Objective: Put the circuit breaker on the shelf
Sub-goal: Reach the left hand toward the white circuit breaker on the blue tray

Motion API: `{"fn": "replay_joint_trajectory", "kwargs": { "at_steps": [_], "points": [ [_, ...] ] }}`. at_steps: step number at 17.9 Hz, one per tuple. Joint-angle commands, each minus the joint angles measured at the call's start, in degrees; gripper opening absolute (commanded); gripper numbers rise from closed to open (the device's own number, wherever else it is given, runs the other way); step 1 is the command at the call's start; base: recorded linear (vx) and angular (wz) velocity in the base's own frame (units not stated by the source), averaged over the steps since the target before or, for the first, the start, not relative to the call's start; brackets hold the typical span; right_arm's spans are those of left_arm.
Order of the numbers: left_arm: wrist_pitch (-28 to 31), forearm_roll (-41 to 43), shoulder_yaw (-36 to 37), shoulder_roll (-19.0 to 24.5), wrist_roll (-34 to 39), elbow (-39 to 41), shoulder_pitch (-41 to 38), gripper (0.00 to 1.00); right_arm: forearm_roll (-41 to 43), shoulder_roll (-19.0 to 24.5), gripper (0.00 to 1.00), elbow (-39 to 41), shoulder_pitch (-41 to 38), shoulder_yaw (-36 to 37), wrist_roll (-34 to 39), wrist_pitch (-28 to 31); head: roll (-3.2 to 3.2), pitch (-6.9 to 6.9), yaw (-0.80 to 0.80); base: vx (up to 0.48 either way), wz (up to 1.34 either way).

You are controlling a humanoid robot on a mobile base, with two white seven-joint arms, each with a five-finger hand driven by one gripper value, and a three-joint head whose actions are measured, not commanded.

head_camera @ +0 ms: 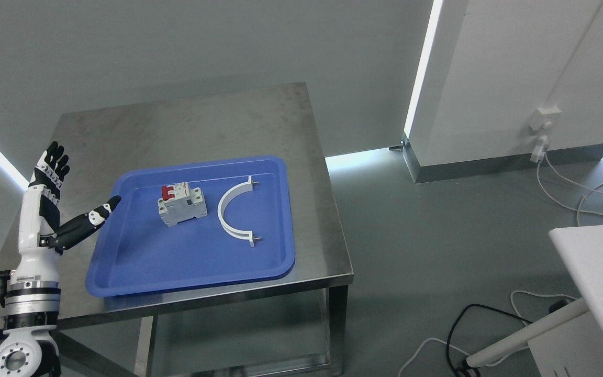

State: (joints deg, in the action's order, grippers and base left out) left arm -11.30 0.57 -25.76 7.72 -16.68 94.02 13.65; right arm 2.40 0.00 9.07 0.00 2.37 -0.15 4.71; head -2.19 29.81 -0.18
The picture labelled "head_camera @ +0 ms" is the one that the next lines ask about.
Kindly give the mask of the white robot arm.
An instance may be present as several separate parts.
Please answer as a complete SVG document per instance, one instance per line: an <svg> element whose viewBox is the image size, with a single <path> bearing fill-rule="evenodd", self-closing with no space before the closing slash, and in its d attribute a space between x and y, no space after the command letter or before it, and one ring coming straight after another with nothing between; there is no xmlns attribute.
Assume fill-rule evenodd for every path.
<svg viewBox="0 0 603 377"><path fill-rule="evenodd" d="M61 188L70 171L64 147L53 141L33 168L23 195L17 250L20 263L0 271L3 335L0 376L60 376L57 342L61 289L57 263L70 248L95 234L120 202L113 196L65 224Z"/></svg>

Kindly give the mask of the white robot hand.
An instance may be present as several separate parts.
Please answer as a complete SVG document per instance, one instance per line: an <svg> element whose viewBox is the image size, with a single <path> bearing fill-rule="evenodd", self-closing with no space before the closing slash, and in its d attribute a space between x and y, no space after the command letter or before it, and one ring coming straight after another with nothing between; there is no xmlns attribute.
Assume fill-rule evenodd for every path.
<svg viewBox="0 0 603 377"><path fill-rule="evenodd" d="M90 212L60 226L58 203L69 174L69 155L53 141L36 163L21 206L18 252L22 260L40 257L46 251L62 255L95 234L119 205L121 196L112 196Z"/></svg>

